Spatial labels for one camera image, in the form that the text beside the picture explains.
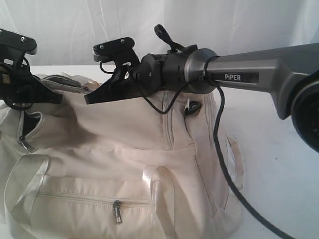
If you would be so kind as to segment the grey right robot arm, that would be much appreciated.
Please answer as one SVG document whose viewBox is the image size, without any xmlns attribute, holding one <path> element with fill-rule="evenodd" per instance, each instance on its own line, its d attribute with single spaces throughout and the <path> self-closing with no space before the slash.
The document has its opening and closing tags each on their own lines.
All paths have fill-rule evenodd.
<svg viewBox="0 0 319 239">
<path fill-rule="evenodd" d="M 114 62 L 111 78 L 87 94 L 88 104 L 149 96 L 158 91 L 208 94 L 215 85 L 267 92 L 280 119 L 291 117 L 302 140 L 319 148 L 319 46 L 316 43 L 218 56 L 208 48 L 172 44 L 166 54 L 139 59 L 130 38 L 93 48 Z"/>
</svg>

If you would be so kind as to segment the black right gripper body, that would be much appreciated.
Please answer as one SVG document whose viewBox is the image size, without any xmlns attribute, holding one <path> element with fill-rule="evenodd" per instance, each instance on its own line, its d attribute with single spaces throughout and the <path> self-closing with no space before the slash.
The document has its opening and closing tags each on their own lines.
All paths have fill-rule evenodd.
<svg viewBox="0 0 319 239">
<path fill-rule="evenodd" d="M 116 71 L 113 74 L 114 96 L 149 96 L 159 91 L 186 91 L 191 80 L 184 75 L 188 57 L 195 48 L 168 51 L 167 54 L 145 55 L 138 59 L 133 49 L 113 55 Z"/>
</svg>

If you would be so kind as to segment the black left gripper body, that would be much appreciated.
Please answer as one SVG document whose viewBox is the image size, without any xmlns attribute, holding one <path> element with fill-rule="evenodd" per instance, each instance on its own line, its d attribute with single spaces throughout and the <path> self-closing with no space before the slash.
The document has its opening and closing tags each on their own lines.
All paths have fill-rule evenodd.
<svg viewBox="0 0 319 239">
<path fill-rule="evenodd" d="M 33 104 L 35 102 L 34 78 L 25 70 L 0 64 L 0 99 L 7 105 Z"/>
</svg>

